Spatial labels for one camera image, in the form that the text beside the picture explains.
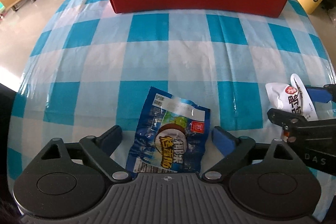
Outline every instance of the white bag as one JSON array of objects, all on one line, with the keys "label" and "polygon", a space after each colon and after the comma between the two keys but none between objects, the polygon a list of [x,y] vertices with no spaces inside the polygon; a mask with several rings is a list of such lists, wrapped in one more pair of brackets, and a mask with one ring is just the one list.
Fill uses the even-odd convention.
[{"label": "white bag", "polygon": [[283,83],[268,83],[266,91],[274,108],[303,115],[310,121],[318,120],[315,107],[298,75],[292,74],[291,86]]}]

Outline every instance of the blue snack package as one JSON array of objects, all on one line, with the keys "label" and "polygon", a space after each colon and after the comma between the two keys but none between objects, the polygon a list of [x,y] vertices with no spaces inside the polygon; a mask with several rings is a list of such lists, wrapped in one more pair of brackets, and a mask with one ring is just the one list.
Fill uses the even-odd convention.
[{"label": "blue snack package", "polygon": [[199,172],[209,127],[210,109],[151,87],[126,169],[133,175]]}]

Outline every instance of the barcode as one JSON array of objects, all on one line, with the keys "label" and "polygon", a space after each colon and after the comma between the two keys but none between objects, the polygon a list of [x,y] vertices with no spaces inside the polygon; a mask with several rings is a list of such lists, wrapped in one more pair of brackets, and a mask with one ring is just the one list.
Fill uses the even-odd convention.
[{"label": "barcode", "polygon": [[137,158],[134,165],[134,173],[177,173],[176,171],[156,167]]}]

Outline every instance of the tiled floor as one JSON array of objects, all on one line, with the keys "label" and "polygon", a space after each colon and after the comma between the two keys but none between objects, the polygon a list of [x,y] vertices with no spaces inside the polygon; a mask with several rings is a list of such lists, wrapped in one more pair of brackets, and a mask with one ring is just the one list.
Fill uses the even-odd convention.
[{"label": "tiled floor", "polygon": [[[36,0],[10,12],[0,22],[0,83],[18,90],[28,57],[47,21],[64,0]],[[336,64],[336,27],[321,8],[309,16]]]},{"label": "tiled floor", "polygon": [[15,91],[38,37],[64,0],[24,1],[0,21],[0,83]]}]

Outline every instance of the circular cap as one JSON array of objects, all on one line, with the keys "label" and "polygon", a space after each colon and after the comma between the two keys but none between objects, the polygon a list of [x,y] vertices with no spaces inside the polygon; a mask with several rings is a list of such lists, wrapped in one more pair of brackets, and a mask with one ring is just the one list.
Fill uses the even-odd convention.
[{"label": "circular cap", "polygon": [[216,172],[216,171],[209,171],[206,172],[204,175],[208,180],[217,180],[220,179],[222,174],[220,172]]},{"label": "circular cap", "polygon": [[258,184],[265,192],[273,195],[285,195],[296,189],[297,183],[290,175],[268,173],[259,177]]},{"label": "circular cap", "polygon": [[44,175],[37,182],[37,187],[47,195],[62,195],[70,192],[77,184],[74,176],[66,173]]},{"label": "circular cap", "polygon": [[128,173],[124,171],[118,171],[112,174],[112,178],[116,180],[124,180],[128,178],[128,176],[129,176]]}]

